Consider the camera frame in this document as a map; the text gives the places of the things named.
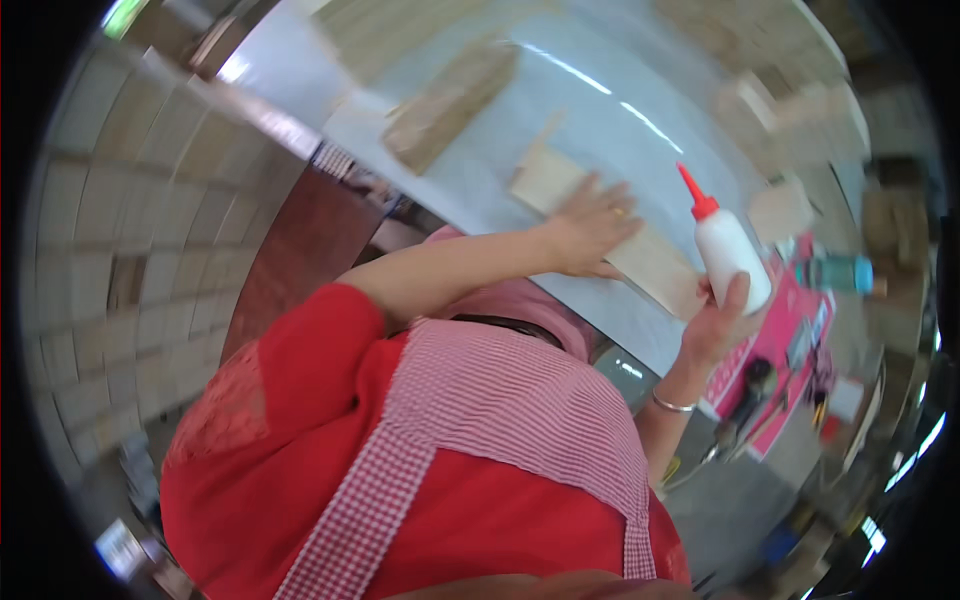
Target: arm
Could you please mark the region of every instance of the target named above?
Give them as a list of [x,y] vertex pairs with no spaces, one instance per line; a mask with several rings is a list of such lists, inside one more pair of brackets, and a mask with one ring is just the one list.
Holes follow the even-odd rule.
[[541,226],[492,233],[387,254],[338,280],[366,294],[395,325],[434,313],[465,294],[499,281],[540,273],[619,278],[603,256],[636,233],[628,218],[633,199],[626,184],[597,189],[597,177]]
[[[758,331],[763,324],[777,294],[776,280],[769,268],[767,275],[775,282],[775,287],[766,304],[754,314],[743,316],[750,292],[750,276],[739,273],[727,290],[727,301],[722,308],[711,297],[690,320],[684,331],[677,361],[660,383],[654,386],[658,398],[676,406],[697,403],[707,388],[707,379],[713,367],[733,346]],[[700,294],[710,296],[709,281],[705,277],[700,282]],[[656,485],[666,473],[691,414],[667,410],[650,397],[636,414],[634,423],[647,456],[651,485]]]

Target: silver bangle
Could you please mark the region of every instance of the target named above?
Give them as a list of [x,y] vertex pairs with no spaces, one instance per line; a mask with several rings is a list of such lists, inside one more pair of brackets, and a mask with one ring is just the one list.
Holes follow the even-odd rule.
[[692,413],[697,408],[696,404],[690,404],[689,406],[677,406],[676,404],[665,402],[661,400],[659,396],[657,396],[657,390],[651,390],[650,395],[653,397],[657,406],[664,410],[668,410],[671,413]]

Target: black tool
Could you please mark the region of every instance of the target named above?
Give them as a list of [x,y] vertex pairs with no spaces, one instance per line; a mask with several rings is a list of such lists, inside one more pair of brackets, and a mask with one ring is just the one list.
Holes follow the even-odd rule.
[[743,397],[733,407],[731,415],[721,421],[713,431],[716,441],[704,454],[702,463],[712,461],[718,456],[723,457],[736,447],[739,438],[753,428],[762,407],[766,406],[777,390],[777,370],[765,358],[758,357],[750,361],[743,376],[747,382]]

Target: blue bottle cap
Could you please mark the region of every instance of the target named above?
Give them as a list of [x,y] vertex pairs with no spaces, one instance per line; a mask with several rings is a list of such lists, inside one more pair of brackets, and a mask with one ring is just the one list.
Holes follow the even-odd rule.
[[874,291],[874,265],[866,256],[858,256],[853,262],[853,286],[860,294]]

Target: red nozzle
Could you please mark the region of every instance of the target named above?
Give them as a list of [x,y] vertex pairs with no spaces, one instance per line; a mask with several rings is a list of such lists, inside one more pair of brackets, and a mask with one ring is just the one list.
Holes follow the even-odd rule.
[[694,219],[703,221],[718,210],[720,205],[712,196],[704,196],[704,193],[700,191],[700,186],[693,180],[693,176],[686,170],[683,163],[677,162],[677,168],[680,169],[680,175],[684,178],[686,187],[690,190],[690,195],[693,196],[693,208],[690,209],[690,212],[693,213]]

